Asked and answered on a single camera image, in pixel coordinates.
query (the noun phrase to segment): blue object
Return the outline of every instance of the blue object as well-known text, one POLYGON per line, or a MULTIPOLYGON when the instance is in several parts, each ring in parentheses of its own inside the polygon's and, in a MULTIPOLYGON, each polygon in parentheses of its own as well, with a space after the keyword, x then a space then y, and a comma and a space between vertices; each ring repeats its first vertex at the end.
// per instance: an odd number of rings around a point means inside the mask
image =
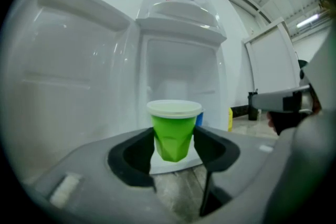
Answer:
POLYGON ((196 126, 202 126, 202 122, 203 122, 203 112, 197 116, 196 118, 196 126))

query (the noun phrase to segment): plastic cup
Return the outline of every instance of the plastic cup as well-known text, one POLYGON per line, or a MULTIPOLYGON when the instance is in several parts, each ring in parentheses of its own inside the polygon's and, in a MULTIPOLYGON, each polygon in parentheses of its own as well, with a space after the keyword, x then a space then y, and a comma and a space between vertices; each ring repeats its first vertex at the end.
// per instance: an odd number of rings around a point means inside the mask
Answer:
POLYGON ((183 100, 157 100, 147 104, 155 131, 156 149, 163 160, 178 162, 188 154, 199 103, 183 100))

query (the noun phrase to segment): ceiling light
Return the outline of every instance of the ceiling light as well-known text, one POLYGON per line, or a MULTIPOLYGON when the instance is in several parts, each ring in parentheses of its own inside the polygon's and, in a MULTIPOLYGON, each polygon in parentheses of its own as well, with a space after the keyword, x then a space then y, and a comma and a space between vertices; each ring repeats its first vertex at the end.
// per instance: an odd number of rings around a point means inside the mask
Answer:
POLYGON ((318 15, 318 14, 315 14, 315 15, 311 16, 310 18, 308 18, 308 19, 306 19, 306 20, 300 22, 299 24, 297 24, 297 28, 300 28, 300 27, 302 27, 302 26, 304 26, 304 25, 307 25, 307 24, 309 24, 309 23, 311 23, 311 22, 317 20, 318 18, 319 18, 319 15, 318 15))

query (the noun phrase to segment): white lid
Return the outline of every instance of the white lid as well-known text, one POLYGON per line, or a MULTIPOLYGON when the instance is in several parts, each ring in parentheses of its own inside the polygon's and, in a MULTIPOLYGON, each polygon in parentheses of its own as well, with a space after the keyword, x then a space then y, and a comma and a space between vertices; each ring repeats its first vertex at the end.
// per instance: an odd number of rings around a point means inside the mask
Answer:
POLYGON ((184 100, 157 100, 147 104, 148 112, 153 116, 167 119, 187 119, 198 116, 202 105, 184 100))

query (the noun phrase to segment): open door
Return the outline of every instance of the open door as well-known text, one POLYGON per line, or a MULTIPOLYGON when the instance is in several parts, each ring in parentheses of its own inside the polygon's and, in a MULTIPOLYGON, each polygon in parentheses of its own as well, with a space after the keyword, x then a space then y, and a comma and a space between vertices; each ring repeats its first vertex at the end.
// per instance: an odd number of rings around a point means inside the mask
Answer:
POLYGON ((1 98, 22 180, 80 145, 138 128, 139 33, 102 0, 16 0, 2 36, 1 98))
POLYGON ((250 58, 254 89, 258 93, 299 86, 300 67, 282 18, 243 40, 250 58))

